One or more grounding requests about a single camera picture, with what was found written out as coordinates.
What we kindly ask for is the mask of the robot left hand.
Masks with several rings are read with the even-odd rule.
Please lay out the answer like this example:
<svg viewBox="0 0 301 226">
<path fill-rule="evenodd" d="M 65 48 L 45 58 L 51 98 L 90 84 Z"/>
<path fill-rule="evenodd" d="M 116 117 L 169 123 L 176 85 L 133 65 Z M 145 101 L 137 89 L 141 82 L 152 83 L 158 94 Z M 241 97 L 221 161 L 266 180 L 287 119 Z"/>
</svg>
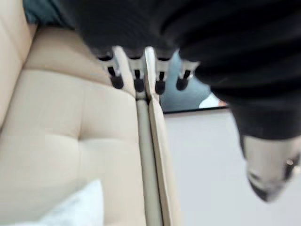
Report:
<svg viewBox="0 0 301 226">
<path fill-rule="evenodd" d="M 101 57 L 153 47 L 178 50 L 185 70 L 229 105 L 247 177 L 274 201 L 301 159 L 301 3 L 298 0 L 61 0 L 86 45 Z"/>
</svg>

